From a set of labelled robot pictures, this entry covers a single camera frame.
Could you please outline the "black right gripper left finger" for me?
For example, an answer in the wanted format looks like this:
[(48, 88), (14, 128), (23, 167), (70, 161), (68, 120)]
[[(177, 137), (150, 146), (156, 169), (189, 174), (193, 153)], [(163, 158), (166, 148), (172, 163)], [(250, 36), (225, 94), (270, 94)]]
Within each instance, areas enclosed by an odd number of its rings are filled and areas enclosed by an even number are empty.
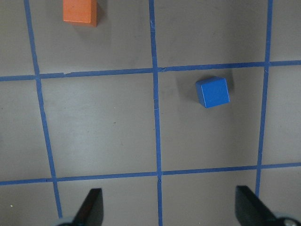
[(103, 193), (101, 188), (91, 189), (72, 221), (73, 226), (101, 226), (103, 223)]

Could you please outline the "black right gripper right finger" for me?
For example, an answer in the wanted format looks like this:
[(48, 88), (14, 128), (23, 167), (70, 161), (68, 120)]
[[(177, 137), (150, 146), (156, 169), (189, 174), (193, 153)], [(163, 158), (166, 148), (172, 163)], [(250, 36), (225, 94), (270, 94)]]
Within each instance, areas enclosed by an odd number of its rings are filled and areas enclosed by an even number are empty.
[(277, 218), (248, 186), (236, 186), (235, 216), (241, 226), (281, 226)]

